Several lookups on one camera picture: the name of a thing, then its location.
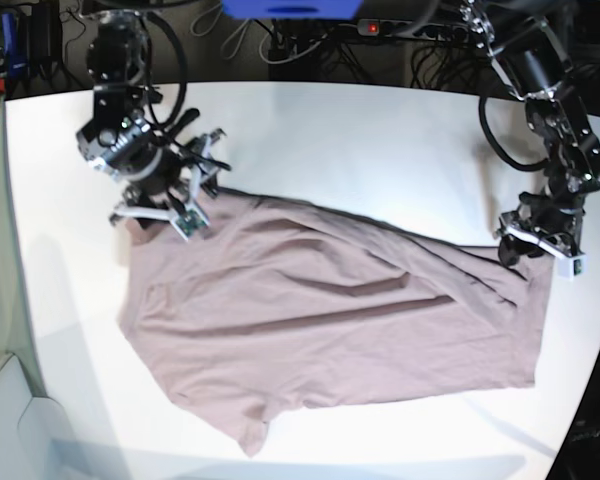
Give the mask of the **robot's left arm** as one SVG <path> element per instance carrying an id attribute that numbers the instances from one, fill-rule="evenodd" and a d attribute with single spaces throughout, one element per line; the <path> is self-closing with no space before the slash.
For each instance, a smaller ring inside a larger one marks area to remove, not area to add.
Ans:
<path id="1" fill-rule="evenodd" d="M 530 130 L 546 157 L 523 164 L 498 143 L 486 117 L 487 94 L 478 102 L 479 122 L 494 153 L 521 172 L 545 177 L 538 193 L 523 192 L 516 209 L 499 217 L 499 260 L 511 268 L 523 256 L 554 257 L 565 277 L 584 271 L 581 249 L 585 201 L 600 191 L 600 140 L 573 81 L 574 66 L 562 34 L 550 23 L 572 18 L 570 1 L 462 1 L 458 10 L 497 80 L 525 108 Z"/>

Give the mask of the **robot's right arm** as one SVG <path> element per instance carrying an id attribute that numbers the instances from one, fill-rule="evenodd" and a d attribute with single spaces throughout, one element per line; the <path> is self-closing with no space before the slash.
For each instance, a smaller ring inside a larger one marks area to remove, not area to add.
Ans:
<path id="1" fill-rule="evenodd" d="M 197 117 L 182 111 L 188 64 L 174 29 L 152 1 L 87 1 L 82 17 L 97 24 L 86 66 L 93 82 L 93 114 L 76 135 L 78 150 L 95 171 L 127 187 L 114 219 L 169 222 L 185 211 L 192 195 L 181 180 L 186 159 L 173 151 L 175 135 Z M 157 27 L 173 48 L 178 91 L 168 117 L 158 120 L 163 100 L 153 83 L 153 43 Z"/>

